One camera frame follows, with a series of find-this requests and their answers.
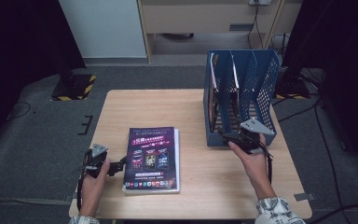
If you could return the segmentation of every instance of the blue file organizer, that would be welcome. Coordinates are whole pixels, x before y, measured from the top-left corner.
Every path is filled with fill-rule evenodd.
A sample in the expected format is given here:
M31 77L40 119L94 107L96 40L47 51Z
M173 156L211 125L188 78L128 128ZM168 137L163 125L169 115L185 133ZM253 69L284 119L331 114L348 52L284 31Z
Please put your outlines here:
M273 49L208 51L203 96L208 147L224 146L217 127L225 133L238 136L237 120L250 118L258 119L275 133L266 135L267 145L271 144L276 130L269 109L279 68L280 62ZM211 85L212 72L216 88ZM218 103L216 113L211 112L211 91L215 92Z

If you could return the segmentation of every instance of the wrist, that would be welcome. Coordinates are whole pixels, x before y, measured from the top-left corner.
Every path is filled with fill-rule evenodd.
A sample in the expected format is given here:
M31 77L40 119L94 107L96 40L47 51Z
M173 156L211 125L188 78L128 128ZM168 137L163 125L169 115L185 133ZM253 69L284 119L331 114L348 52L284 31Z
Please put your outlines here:
M83 205L79 211L80 216L84 217L96 217L97 211L95 209L92 209L91 207L87 207Z
M271 184L269 183L268 178L251 180L251 183L255 189L255 194L258 200L274 198L277 196Z

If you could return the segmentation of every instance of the sleeve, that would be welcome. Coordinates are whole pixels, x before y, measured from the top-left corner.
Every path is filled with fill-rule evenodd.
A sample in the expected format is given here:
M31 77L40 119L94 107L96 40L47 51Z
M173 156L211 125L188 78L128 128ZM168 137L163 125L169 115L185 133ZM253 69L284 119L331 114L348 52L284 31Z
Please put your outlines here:
M259 216L255 224L305 224L304 220L290 211L284 198L267 198L257 202Z
M100 224L100 221L94 217L72 217L69 224Z

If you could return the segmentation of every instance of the yellow and black hazard tape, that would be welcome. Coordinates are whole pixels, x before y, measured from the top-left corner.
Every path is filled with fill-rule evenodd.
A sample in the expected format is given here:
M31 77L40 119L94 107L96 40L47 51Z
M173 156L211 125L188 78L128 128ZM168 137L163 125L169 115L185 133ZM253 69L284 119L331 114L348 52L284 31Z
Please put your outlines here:
M62 95L62 96L57 96L52 98L53 101L71 101L71 100L85 100L87 99L87 97L90 94L90 91L92 89L92 86L94 85L94 81L95 81L96 76L92 75L89 78L89 82L88 85L86 87L86 89L84 90L84 93L81 95L77 95L77 96L67 96L67 95Z
M308 99L308 95L302 94L275 94L276 99Z

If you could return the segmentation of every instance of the black curtain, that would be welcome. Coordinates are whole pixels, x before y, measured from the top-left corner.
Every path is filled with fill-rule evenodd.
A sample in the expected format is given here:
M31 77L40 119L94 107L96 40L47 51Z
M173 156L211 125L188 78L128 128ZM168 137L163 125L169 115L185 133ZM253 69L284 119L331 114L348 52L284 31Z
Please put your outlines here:
M58 0L0 0L0 127L24 86L58 74L49 45L69 69L86 67Z
M324 107L343 146L358 153L358 1L304 0L282 65L287 80L304 67L325 71Z

